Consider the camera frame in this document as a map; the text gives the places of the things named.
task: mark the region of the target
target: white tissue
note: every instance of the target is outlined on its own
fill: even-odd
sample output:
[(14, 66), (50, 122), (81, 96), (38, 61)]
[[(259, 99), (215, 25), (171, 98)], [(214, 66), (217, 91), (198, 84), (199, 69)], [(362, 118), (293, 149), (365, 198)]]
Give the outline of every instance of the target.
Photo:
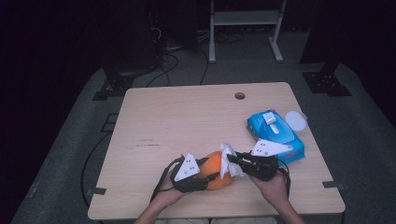
[(236, 153), (233, 151), (233, 148), (228, 143), (221, 143), (221, 167), (220, 167), (220, 177), (221, 179), (224, 177), (227, 172), (230, 172), (231, 176), (244, 176), (244, 172), (238, 164), (230, 162), (227, 158), (227, 154), (236, 156)]

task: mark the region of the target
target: human hand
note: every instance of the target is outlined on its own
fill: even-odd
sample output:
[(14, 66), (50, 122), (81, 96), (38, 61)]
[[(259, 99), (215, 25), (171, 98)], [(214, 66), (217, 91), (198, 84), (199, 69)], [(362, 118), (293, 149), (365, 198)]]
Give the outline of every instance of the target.
[(259, 188), (262, 197), (275, 209), (289, 202), (286, 190), (286, 178), (279, 171), (269, 181), (262, 181), (252, 175), (249, 176), (253, 183)]
[(157, 203), (163, 208), (178, 202), (186, 194), (175, 189), (170, 178), (171, 174), (172, 171), (168, 172), (160, 190), (152, 201), (152, 203)]

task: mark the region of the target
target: white cap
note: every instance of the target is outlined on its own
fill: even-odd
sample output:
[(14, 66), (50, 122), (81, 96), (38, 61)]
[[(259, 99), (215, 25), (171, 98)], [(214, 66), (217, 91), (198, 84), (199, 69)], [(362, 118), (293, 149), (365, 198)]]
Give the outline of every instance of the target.
[(286, 114), (285, 120), (295, 132), (304, 130), (307, 124), (306, 116), (293, 110)]

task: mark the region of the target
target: wooden table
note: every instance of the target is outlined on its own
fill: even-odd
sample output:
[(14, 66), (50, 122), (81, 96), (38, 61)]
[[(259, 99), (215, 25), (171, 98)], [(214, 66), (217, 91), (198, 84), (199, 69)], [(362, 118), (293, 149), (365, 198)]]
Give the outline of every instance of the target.
[[(235, 94), (243, 93), (238, 100)], [(149, 204), (163, 169), (181, 154), (196, 159), (219, 150), (221, 142), (249, 152), (255, 140), (246, 128), (250, 115), (275, 109), (284, 117), (301, 111), (287, 83), (184, 86), (127, 91), (88, 215), (91, 219), (137, 218)], [(300, 214), (340, 214), (337, 188), (309, 126), (299, 132), (305, 158), (290, 164), (290, 201)], [(196, 191), (160, 217), (262, 217), (277, 215), (245, 175), (219, 190)]]

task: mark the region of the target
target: wet wipes package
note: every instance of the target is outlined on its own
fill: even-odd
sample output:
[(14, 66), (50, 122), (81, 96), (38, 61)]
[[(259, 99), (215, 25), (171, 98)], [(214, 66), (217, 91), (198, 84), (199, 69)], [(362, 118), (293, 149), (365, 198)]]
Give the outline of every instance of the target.
[(247, 120), (247, 129), (256, 140), (263, 139), (288, 146), (290, 150), (276, 154), (286, 164), (305, 157), (304, 143), (275, 110), (252, 115)]

